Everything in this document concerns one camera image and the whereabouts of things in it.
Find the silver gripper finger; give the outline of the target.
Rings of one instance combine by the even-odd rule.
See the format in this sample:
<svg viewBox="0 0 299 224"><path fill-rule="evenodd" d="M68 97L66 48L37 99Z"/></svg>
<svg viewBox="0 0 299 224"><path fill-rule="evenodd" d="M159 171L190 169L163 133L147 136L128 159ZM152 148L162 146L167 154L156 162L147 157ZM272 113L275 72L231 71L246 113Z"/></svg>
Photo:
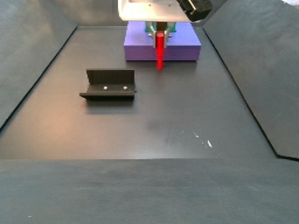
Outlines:
<svg viewBox="0 0 299 224"><path fill-rule="evenodd" d="M154 41L154 48L156 48L156 29L155 29L155 23L147 22L148 27L148 36L152 38Z"/></svg>
<svg viewBox="0 0 299 224"><path fill-rule="evenodd" d="M171 35L171 29L172 27L168 25L167 22L164 22L164 26L163 26L163 48L167 47L167 41Z"/></svg>

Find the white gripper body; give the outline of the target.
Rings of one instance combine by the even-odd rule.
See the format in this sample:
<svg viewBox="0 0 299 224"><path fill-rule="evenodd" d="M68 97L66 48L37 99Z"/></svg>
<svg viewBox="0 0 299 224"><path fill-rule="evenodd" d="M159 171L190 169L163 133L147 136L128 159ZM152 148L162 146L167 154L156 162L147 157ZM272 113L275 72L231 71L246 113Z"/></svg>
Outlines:
<svg viewBox="0 0 299 224"><path fill-rule="evenodd" d="M123 21L188 22L176 0L118 0Z"/></svg>

